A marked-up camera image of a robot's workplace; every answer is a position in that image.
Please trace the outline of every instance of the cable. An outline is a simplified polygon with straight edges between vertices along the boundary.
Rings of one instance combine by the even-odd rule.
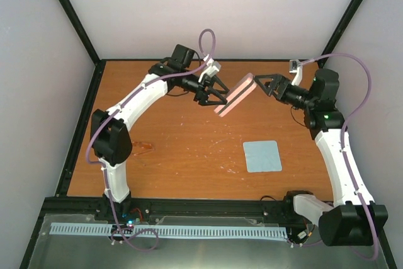
[[[196,54],[196,56],[197,56],[197,59],[199,60],[199,66],[201,66],[201,64],[202,64],[202,59],[200,58],[200,55],[199,55],[198,52],[195,51],[195,54]]]
[[[215,51],[215,34],[214,34],[214,32],[213,32],[211,29],[207,28],[207,29],[203,30],[203,31],[200,33],[200,36],[199,36],[199,43],[201,42],[201,40],[202,40],[202,38],[203,38],[203,35],[204,35],[204,33],[206,33],[206,32],[209,32],[209,33],[212,35],[213,42],[212,42],[212,49],[211,49],[211,51],[210,51],[210,54],[208,55],[207,60],[206,60],[203,64],[201,64],[199,67],[197,67],[196,69],[194,69],[194,70],[192,70],[192,71],[188,71],[188,72],[179,72],[179,73],[176,73],[176,74],[170,74],[170,75],[161,76],[161,77],[158,77],[158,78],[155,78],[155,79],[149,81],[148,83],[145,83],[143,86],[139,86],[138,89],[136,89],[124,102],[122,102],[122,104],[120,104],[120,108],[121,108],[121,109],[124,108],[124,107],[126,106],[126,104],[127,104],[128,102],[130,102],[131,99],[134,98],[134,96],[136,96],[139,92],[141,92],[144,88],[148,87],[148,86],[151,85],[152,83],[155,83],[155,82],[157,82],[157,81],[159,81],[159,80],[168,79],[168,78],[171,78],[171,77],[179,77],[179,76],[191,75],[191,74],[194,74],[194,73],[200,71],[201,69],[203,69],[203,68],[206,66],[207,62],[213,57],[214,51]],[[135,234],[133,234],[133,235],[130,236],[129,238],[126,238],[126,237],[125,237],[125,235],[124,235],[124,233],[123,233],[123,230],[122,230],[122,228],[120,227],[118,217],[117,217],[117,215],[116,215],[115,205],[113,204],[113,197],[112,197],[111,189],[109,188],[109,181],[108,181],[108,174],[107,174],[106,164],[105,164],[105,163],[102,163],[101,161],[91,161],[91,160],[89,159],[89,152],[90,152],[90,150],[91,150],[91,148],[92,148],[92,146],[93,146],[93,144],[94,144],[96,138],[99,136],[100,132],[105,128],[105,126],[109,123],[109,121],[111,121],[111,120],[113,119],[113,117],[114,117],[115,115],[117,115],[118,112],[119,112],[119,110],[115,110],[115,111],[99,126],[99,128],[98,128],[98,129],[96,130],[96,132],[94,133],[94,135],[93,135],[93,137],[91,138],[91,140],[89,141],[89,144],[88,144],[87,149],[86,149],[86,161],[87,161],[87,163],[89,163],[89,164],[100,164],[100,165],[102,166],[103,178],[104,178],[104,182],[105,182],[105,189],[106,189],[106,191],[108,192],[108,198],[109,198],[109,201],[110,201],[110,205],[111,205],[111,209],[112,209],[113,218],[114,218],[114,220],[115,220],[115,223],[116,223],[116,226],[117,226],[117,228],[118,228],[118,230],[119,230],[119,233],[122,235],[123,240],[124,240],[130,247],[132,247],[133,249],[136,249],[136,250],[138,250],[138,251],[146,252],[146,251],[153,250],[155,247],[157,247],[158,242],[159,242],[158,233],[157,233],[155,230],[149,228],[149,229],[143,229],[143,230],[141,230],[141,231],[139,231],[139,232],[136,232]],[[131,240],[131,239],[135,238],[135,237],[138,236],[139,234],[141,234],[141,233],[143,233],[143,232],[146,232],[146,231],[150,231],[150,232],[152,232],[152,233],[154,233],[154,234],[156,235],[156,243],[155,243],[155,245],[154,245],[153,247],[151,247],[150,249],[142,249],[142,248],[138,248],[138,247],[134,246],[132,243],[130,243],[130,240]]]
[[[299,125],[305,127],[304,124],[302,124],[301,122],[298,122],[297,119],[295,119],[294,114],[292,113],[292,110],[294,109],[294,106],[290,107],[290,113],[291,113],[291,117],[293,118],[294,121],[296,121]]]
[[[204,33],[206,33],[207,31],[211,31],[211,30],[208,29],[208,28],[206,28],[205,30],[201,31],[200,36],[199,36],[199,49],[200,49],[200,53],[201,53],[204,57],[206,57],[207,55],[204,53],[204,50],[203,50],[202,38],[203,38]],[[214,51],[214,49],[215,49],[215,41],[214,41],[214,40],[215,40],[215,39],[214,39],[214,37],[213,37],[212,51]]]
[[[134,209],[132,209],[132,210],[130,211],[131,214],[134,214],[135,212],[138,212],[138,213],[139,213],[140,222],[142,222],[142,221],[143,221],[143,215],[142,215],[142,213],[141,213],[141,210],[138,209],[138,208],[134,208]]]
[[[346,135],[346,128],[347,128],[347,124],[350,121],[351,118],[353,118],[353,116],[355,116],[357,114],[357,112],[365,105],[365,103],[368,101],[368,98],[370,97],[370,93],[372,90],[372,79],[371,79],[371,74],[369,69],[367,68],[367,66],[364,64],[364,62],[362,60],[360,60],[359,58],[355,57],[354,55],[350,55],[350,54],[345,54],[345,53],[331,53],[331,54],[327,54],[327,55],[322,55],[319,57],[316,57],[314,59],[309,59],[306,61],[301,62],[301,64],[304,66],[308,63],[311,62],[315,62],[318,60],[321,60],[323,58],[328,58],[328,57],[347,57],[350,59],[353,59],[355,61],[357,61],[357,63],[359,63],[360,66],[362,66],[362,68],[365,71],[366,74],[366,78],[368,80],[368,88],[366,90],[366,94],[365,97],[363,99],[363,101],[360,103],[360,105],[357,106],[357,108],[355,110],[353,110],[352,113],[350,113],[346,120],[343,123],[343,126],[341,127],[341,133],[340,133],[340,142],[341,142],[341,150],[343,151],[343,158],[344,158],[344,162],[346,163],[347,166],[347,170],[348,170],[348,174],[350,175],[351,181],[353,182],[353,186],[354,189],[357,192],[357,196],[360,199],[360,202],[363,206],[366,218],[368,219],[368,223],[370,225],[370,229],[371,229],[371,234],[372,234],[372,240],[373,240],[373,255],[371,257],[367,257],[365,255],[362,255],[361,253],[357,252],[356,250],[353,249],[354,253],[356,255],[358,255],[359,257],[363,258],[364,260],[368,260],[368,261],[374,261],[378,258],[378,254],[379,254],[379,243],[378,243],[378,236],[377,236],[377,230],[375,229],[375,225],[373,223],[373,219],[371,217],[371,213],[370,210],[368,208],[368,205],[365,203],[365,200],[363,198],[363,195],[359,192],[359,186],[357,184],[357,180],[354,177],[354,173],[353,170],[351,169],[351,165],[350,162],[348,160],[348,156],[347,156],[347,152],[344,151],[344,148],[346,147],[345,145],[345,135]]]
[[[287,239],[286,241],[287,241],[288,244],[291,245],[291,248],[293,248],[294,245],[299,245],[299,244],[295,244],[295,243],[291,242],[289,239]],[[314,242],[314,243],[312,243],[312,244],[304,244],[304,243],[302,243],[302,245],[299,245],[299,246],[300,246],[301,248],[309,248],[309,247],[317,246],[317,245],[322,244],[322,243],[323,243],[323,241],[322,241],[322,240],[319,240],[318,242]]]
[[[313,226],[312,230],[309,232],[310,236],[312,235],[312,233],[314,233],[315,231],[315,225]]]
[[[309,228],[308,228],[307,220],[305,220],[305,217],[302,217],[302,220],[304,220],[304,225],[305,225],[305,228],[307,229],[307,236],[308,236]]]
[[[263,197],[260,198],[260,201],[263,201],[264,198],[270,198],[273,201],[277,201],[275,198],[273,198],[271,195],[264,195]]]
[[[188,94],[189,91],[185,91],[184,93],[181,94],[166,94],[166,96],[170,96],[170,97],[180,97],[180,96],[184,96],[186,94]]]
[[[125,230],[133,230],[134,229],[134,227],[125,227],[125,228],[122,228],[122,231],[125,231]],[[116,229],[115,231],[113,231],[112,232],[112,234],[111,234],[111,240],[112,241],[117,241],[113,236],[116,234],[116,233],[118,233],[118,229]],[[133,235],[131,235],[129,238],[127,238],[128,240],[131,240],[131,239],[133,239],[133,238],[135,238],[136,236],[138,236],[139,234],[142,234],[143,233],[143,230],[141,230],[141,231],[139,231],[139,232],[136,232],[135,234],[133,234]]]

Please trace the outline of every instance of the blue square pad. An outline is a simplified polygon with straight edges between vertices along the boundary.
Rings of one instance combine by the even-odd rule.
[[[280,153],[276,141],[244,142],[246,168],[249,173],[281,171]]]

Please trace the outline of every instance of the black metal frame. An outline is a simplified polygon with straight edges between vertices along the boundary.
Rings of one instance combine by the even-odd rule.
[[[328,41],[323,54],[332,52],[347,28],[349,22],[352,20],[358,7],[363,0],[351,0],[349,6],[343,14],[339,24],[337,25],[334,33]],[[38,233],[42,226],[43,218],[47,214],[94,214],[96,215],[99,210],[99,205],[102,203],[102,198],[88,198],[88,197],[67,197],[67,191],[71,182],[71,177],[76,165],[77,157],[81,144],[84,138],[86,127],[91,115],[91,110],[98,92],[99,84],[102,79],[103,71],[106,62],[109,60],[149,60],[155,61],[156,59],[103,59],[101,60],[97,55],[84,27],[82,26],[78,15],[69,0],[59,0],[67,17],[70,19],[74,29],[76,30],[82,44],[87,50],[90,58],[95,64],[94,74],[84,101],[79,121],[74,132],[74,136],[69,148],[67,159],[65,161],[62,174],[60,176],[59,184],[55,193],[55,197],[46,198],[40,215],[38,216],[37,223],[32,233],[32,237],[26,249],[23,261],[20,268],[28,268],[30,258],[37,241]],[[220,61],[288,61],[281,60],[266,60],[266,59],[220,59]],[[319,67],[323,68],[326,60],[318,62]],[[163,217],[165,215],[185,215],[185,216],[226,216],[226,217],[247,217],[256,219],[264,223],[275,223],[287,228],[290,232],[292,228],[296,230],[304,228],[302,218],[299,215],[289,215],[284,211],[284,202],[282,201],[244,201],[244,200],[180,200],[180,199],[144,199],[134,198],[132,202],[138,205],[143,213],[148,210],[147,219],[150,223],[155,221],[155,218]],[[387,260],[389,268],[397,268],[392,252],[390,250],[385,233],[382,231],[379,235],[379,240],[383,253]]]

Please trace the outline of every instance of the wooden table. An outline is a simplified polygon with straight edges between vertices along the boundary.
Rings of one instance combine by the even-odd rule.
[[[153,62],[108,61],[93,110],[105,110],[120,101],[141,80]],[[235,85],[248,72],[281,73],[289,77],[287,62],[221,62],[219,77]],[[304,67],[301,86],[308,88],[317,64]],[[302,122],[302,111],[293,111]],[[256,88],[224,118],[213,106],[200,106],[193,94],[165,96],[155,102],[130,132],[133,141],[150,142],[155,151],[130,156],[127,181],[133,197],[259,199],[282,198],[287,190],[310,190],[319,199],[332,200],[332,189],[322,156],[309,131],[291,117],[290,106],[267,97]],[[280,172],[248,173],[242,143],[275,140]],[[87,127],[68,196],[101,196],[100,167],[88,165]]]

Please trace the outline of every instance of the sponge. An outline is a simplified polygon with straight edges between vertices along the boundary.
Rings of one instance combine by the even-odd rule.
[[[227,104],[217,106],[214,109],[214,112],[217,113],[220,117],[224,117],[247,95],[252,93],[256,86],[257,84],[253,80],[253,75],[251,73],[247,74],[225,96],[225,99],[227,99]]]

